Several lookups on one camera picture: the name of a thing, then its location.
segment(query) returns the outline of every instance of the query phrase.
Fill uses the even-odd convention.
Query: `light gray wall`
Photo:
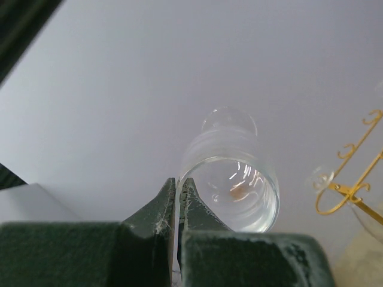
[[[0,191],[0,222],[79,221],[80,218],[38,184]]]
[[[206,114],[236,106],[276,162],[274,230],[332,252],[357,222],[349,210],[317,215],[303,183],[322,163],[338,166],[336,151],[382,108],[382,5],[68,0],[1,89],[0,162],[84,219],[124,219],[177,176]]]

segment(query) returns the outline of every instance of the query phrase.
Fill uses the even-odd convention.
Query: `gold wire frame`
[[[380,151],[380,153],[374,158],[374,160],[370,163],[369,167],[363,172],[363,174],[360,176],[358,181],[354,184],[354,186],[349,187],[346,185],[341,185],[333,182],[334,178],[339,174],[339,172],[344,168],[344,166],[347,164],[347,162],[351,159],[351,157],[355,154],[355,152],[359,149],[359,147],[362,145],[362,143],[366,140],[366,138],[370,135],[371,131],[375,128],[375,126],[379,123],[381,118],[383,117],[383,112],[379,109],[375,109],[372,112],[369,113],[369,115],[376,115],[375,118],[373,118],[370,121],[367,121],[366,119],[363,119],[363,124],[370,126],[368,131],[364,134],[364,136],[359,140],[359,142],[354,145],[353,143],[349,143],[344,146],[344,148],[349,148],[349,151],[342,155],[341,152],[338,151],[338,157],[343,160],[342,164],[338,167],[338,169],[334,172],[333,177],[329,183],[329,186],[326,188],[329,188],[331,190],[337,191],[339,194],[342,194],[344,197],[341,200],[340,203],[338,203],[336,206],[329,210],[319,210],[319,201],[322,198],[322,195],[324,194],[325,189],[322,189],[317,196],[317,200],[315,202],[315,209],[317,212],[321,215],[328,215],[331,214],[338,209],[340,209],[342,206],[344,206],[348,201],[351,203],[354,203],[356,206],[358,206],[361,210],[366,212],[369,216],[371,216],[373,219],[378,221],[380,224],[383,225],[383,217],[375,212],[373,209],[371,209],[369,206],[363,203],[363,199],[356,197],[356,192],[362,188],[364,188],[366,191],[370,190],[370,184],[367,182],[364,182],[367,175],[371,172],[371,170],[376,166],[376,164],[379,162],[379,160],[383,160],[383,149]]]

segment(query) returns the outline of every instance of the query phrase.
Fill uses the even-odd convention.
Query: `green metal vise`
[[[170,287],[175,179],[123,222],[8,223],[0,231],[0,286]],[[335,286],[311,237],[230,231],[200,200],[180,195],[178,260],[184,287]]]

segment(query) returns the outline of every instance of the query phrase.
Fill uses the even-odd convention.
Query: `dark green object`
[[[26,184],[21,178],[15,175],[12,171],[0,164],[0,190],[18,187]]]
[[[192,178],[187,178],[180,194],[180,223],[178,224],[177,260],[182,268],[182,236],[185,230],[229,230],[229,228],[200,199]]]
[[[61,2],[0,1],[0,84]]]
[[[300,234],[186,231],[184,287],[335,287],[316,240]]]
[[[0,286],[170,286],[175,181],[124,222],[11,223]]]

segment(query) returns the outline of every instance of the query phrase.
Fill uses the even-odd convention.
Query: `white backdrop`
[[[317,215],[303,183],[339,165],[336,151],[383,107],[382,11],[380,0],[65,1],[1,88],[0,162],[83,219],[121,220],[177,176],[205,116],[235,106],[275,161],[274,231],[333,253],[356,220]]]

